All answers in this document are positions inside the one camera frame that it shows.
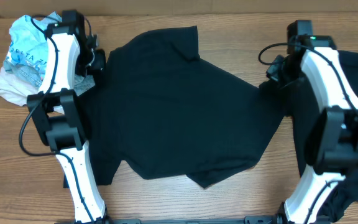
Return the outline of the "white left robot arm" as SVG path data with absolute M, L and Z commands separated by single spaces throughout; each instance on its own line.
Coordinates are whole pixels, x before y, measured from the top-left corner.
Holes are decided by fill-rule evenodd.
M 87 18 L 66 10 L 62 20 L 43 30 L 48 45 L 44 82 L 27 97 L 29 114 L 48 154 L 59 161 L 75 209 L 75 223 L 111 223 L 90 161 L 88 118 L 74 91 L 75 76 L 101 75 L 106 65 Z

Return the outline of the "black t-shirt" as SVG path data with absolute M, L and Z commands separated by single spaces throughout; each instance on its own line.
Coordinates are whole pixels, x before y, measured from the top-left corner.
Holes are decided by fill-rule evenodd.
M 98 185 L 126 161 L 143 179 L 185 175 L 207 188 L 255 166 L 284 116 L 276 99 L 200 57 L 196 27 L 148 31 L 111 51 L 79 100 Z

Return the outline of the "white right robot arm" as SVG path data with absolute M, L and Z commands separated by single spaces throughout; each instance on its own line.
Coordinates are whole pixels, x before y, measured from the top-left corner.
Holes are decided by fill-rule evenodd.
M 314 35 L 309 20 L 287 27 L 286 55 L 268 64 L 264 93 L 293 118 L 299 164 L 295 191 L 271 216 L 247 223 L 329 223 L 322 212 L 340 187 L 358 182 L 358 96 L 342 70 L 333 39 Z

